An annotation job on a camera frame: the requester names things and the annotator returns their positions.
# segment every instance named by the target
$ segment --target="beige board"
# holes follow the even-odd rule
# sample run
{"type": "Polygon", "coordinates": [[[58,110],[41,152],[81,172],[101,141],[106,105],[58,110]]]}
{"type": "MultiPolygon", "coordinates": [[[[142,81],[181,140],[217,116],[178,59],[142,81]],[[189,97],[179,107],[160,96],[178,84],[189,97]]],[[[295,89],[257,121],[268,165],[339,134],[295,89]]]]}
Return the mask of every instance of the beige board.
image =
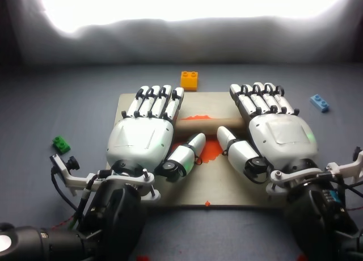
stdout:
{"type": "MultiPolygon", "coordinates": [[[[120,95],[115,125],[122,119],[121,112],[127,111],[135,94],[120,95]]],[[[234,118],[239,111],[228,92],[186,92],[178,119],[195,115],[211,118],[234,118]]],[[[234,170],[227,157],[219,155],[214,161],[195,166],[177,183],[169,183],[157,176],[155,189],[161,193],[158,205],[242,205],[249,207],[281,207],[284,202],[274,197],[268,200],[267,184],[254,184],[243,174],[234,170]]]]}

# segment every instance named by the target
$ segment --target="wooden cylinder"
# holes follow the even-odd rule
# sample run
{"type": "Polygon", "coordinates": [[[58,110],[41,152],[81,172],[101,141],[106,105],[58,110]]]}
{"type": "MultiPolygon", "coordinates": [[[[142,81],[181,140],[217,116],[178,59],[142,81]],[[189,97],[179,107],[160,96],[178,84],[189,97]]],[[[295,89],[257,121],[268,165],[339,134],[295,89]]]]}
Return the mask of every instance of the wooden cylinder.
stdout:
{"type": "Polygon", "coordinates": [[[221,119],[194,119],[178,120],[175,125],[176,138],[187,138],[193,134],[203,132],[206,136],[216,136],[217,129],[224,126],[231,130],[235,136],[246,135],[246,125],[241,117],[221,119]]]}

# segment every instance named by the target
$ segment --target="white robotic hand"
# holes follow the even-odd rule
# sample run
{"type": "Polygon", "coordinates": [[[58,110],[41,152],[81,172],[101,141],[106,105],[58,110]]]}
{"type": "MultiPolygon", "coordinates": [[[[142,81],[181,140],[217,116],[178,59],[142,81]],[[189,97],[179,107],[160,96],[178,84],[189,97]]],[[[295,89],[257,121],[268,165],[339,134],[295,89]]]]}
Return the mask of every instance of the white robotic hand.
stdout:
{"type": "Polygon", "coordinates": [[[299,179],[321,172],[314,163],[318,148],[314,135],[284,97],[284,89],[271,83],[239,86],[230,94],[248,126],[250,140],[237,140],[225,127],[217,138],[232,166],[254,183],[267,186],[270,195],[286,194],[299,179]]]}
{"type": "Polygon", "coordinates": [[[116,174],[138,177],[147,169],[176,181],[192,170],[204,148],[204,134],[194,136],[167,157],[183,98],[181,87],[140,88],[109,137],[107,162],[116,174]]]}

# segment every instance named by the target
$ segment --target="orange lego block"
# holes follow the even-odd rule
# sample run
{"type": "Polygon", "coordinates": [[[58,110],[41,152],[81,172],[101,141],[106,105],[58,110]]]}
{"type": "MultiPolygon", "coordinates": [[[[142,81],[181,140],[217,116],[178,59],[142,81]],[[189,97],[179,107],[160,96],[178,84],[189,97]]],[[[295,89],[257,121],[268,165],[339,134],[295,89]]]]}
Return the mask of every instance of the orange lego block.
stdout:
{"type": "Polygon", "coordinates": [[[180,87],[185,91],[196,91],[198,88],[198,72],[183,71],[180,76],[180,87]]]}

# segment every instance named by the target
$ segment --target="gray table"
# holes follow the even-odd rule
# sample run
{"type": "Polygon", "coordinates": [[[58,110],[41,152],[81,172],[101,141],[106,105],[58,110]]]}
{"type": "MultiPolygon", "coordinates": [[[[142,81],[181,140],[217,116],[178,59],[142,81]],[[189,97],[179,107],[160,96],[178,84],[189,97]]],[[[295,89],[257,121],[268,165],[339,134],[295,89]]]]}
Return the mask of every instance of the gray table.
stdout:
{"type": "MultiPolygon", "coordinates": [[[[51,139],[64,136],[86,176],[103,169],[121,93],[142,85],[179,84],[182,70],[199,72],[199,91],[231,83],[281,84],[319,144],[318,164],[351,161],[363,146],[363,66],[154,65],[0,70],[0,222],[52,226],[72,214],[50,181],[51,139]],[[309,102],[321,94],[322,114],[309,102]]],[[[363,200],[348,193],[347,206],[363,200]]],[[[351,212],[363,226],[362,211],[351,212]]],[[[131,260],[295,260],[299,249],[279,211],[188,209],[153,213],[131,260]]]]}

